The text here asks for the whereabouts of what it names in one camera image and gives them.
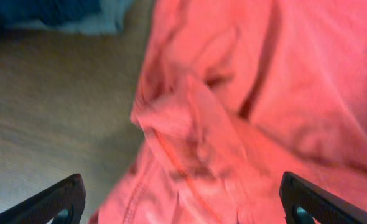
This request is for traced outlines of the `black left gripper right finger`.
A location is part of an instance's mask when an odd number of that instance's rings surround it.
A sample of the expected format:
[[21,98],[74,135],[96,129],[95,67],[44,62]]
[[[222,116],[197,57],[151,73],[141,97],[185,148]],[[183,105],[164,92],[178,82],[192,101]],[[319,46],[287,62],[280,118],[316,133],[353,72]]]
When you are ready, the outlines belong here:
[[367,224],[367,212],[292,173],[285,172],[279,196],[287,224]]

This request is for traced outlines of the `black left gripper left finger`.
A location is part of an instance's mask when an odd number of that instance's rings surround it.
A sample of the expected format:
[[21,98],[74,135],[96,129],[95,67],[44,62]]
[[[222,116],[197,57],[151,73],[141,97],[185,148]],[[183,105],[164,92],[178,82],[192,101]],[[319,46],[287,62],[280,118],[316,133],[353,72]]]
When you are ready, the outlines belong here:
[[0,213],[0,224],[80,223],[86,190],[80,174],[73,174]]

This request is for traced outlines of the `red orange t-shirt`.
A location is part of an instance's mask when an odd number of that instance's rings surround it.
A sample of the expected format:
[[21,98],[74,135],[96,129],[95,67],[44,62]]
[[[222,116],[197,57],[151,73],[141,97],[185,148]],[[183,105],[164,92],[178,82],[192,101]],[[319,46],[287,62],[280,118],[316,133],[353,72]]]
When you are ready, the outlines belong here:
[[156,1],[131,120],[91,223],[283,223],[286,171],[367,211],[367,1]]

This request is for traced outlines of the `folded grey garment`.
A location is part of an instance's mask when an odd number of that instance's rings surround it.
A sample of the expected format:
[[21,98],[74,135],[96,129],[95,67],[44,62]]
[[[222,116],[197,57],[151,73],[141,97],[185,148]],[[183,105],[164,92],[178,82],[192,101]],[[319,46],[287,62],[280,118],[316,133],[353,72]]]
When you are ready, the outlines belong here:
[[41,21],[12,25],[13,29],[56,30],[68,34],[114,35],[124,30],[124,18],[134,0],[100,0],[100,12],[89,14],[79,21],[48,26]]

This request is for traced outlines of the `folded navy blue garment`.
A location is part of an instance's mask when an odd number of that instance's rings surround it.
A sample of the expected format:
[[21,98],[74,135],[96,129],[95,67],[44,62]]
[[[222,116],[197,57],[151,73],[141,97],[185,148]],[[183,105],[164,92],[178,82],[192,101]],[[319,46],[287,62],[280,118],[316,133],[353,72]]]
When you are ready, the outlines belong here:
[[0,29],[31,20],[57,26],[100,11],[99,0],[0,0]]

